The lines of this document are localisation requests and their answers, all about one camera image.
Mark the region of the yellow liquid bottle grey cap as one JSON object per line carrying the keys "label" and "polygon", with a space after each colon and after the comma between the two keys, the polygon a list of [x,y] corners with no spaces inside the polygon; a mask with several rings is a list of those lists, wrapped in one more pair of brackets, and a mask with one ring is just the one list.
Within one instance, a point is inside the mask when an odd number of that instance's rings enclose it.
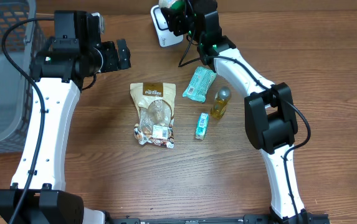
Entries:
{"label": "yellow liquid bottle grey cap", "polygon": [[226,112],[226,107],[232,96],[231,90],[224,86],[215,95],[210,115],[215,119],[221,119]]}

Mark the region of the green lid white jar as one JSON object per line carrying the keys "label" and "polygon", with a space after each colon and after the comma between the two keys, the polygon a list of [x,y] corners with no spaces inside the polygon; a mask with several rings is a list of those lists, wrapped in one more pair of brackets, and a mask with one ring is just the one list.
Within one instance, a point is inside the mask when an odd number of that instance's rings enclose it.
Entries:
{"label": "green lid white jar", "polygon": [[183,10],[186,3],[184,0],[159,0],[158,5],[160,8]]}

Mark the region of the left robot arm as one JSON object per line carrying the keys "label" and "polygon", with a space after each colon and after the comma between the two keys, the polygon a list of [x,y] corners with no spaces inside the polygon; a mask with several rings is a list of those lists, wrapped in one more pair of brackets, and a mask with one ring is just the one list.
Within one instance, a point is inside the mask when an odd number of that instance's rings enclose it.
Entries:
{"label": "left robot arm", "polygon": [[54,36],[23,77],[31,84],[31,118],[22,157],[0,216],[8,223],[110,223],[107,212],[86,208],[65,190],[65,155],[75,107],[87,77],[130,68],[125,40],[102,41],[99,13],[55,11]]}

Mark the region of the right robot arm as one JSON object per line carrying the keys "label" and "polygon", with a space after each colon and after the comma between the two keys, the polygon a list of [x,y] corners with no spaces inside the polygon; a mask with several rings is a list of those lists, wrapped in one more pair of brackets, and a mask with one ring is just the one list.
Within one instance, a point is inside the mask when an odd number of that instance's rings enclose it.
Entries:
{"label": "right robot arm", "polygon": [[274,84],[254,70],[242,57],[219,24],[217,1],[160,1],[168,29],[186,34],[197,43],[199,60],[224,77],[243,97],[245,132],[263,157],[272,201],[270,218],[275,223],[312,223],[298,193],[294,151],[297,119],[304,118],[293,105],[286,83]]}

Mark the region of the brown white snack bag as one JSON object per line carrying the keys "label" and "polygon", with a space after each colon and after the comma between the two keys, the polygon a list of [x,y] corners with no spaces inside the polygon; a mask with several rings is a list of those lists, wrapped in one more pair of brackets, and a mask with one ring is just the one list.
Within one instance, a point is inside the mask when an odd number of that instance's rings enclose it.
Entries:
{"label": "brown white snack bag", "polygon": [[174,102],[172,83],[132,83],[130,95],[138,112],[134,135],[141,145],[174,147]]}

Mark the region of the Kleenex tissue pack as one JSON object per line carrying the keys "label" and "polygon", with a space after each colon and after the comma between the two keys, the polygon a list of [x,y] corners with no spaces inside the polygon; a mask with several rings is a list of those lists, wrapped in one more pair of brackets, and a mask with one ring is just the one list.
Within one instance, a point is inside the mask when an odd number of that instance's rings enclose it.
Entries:
{"label": "Kleenex tissue pack", "polygon": [[206,133],[209,122],[209,115],[207,113],[201,113],[196,126],[195,138],[203,140]]}

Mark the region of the teal snack packet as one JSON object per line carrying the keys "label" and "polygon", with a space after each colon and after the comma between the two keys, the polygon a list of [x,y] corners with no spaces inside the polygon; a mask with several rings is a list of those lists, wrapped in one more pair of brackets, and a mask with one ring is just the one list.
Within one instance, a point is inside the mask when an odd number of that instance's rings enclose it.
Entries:
{"label": "teal snack packet", "polygon": [[187,89],[183,92],[183,97],[204,103],[208,89],[214,82],[216,75],[216,73],[208,68],[198,67],[195,69]]}

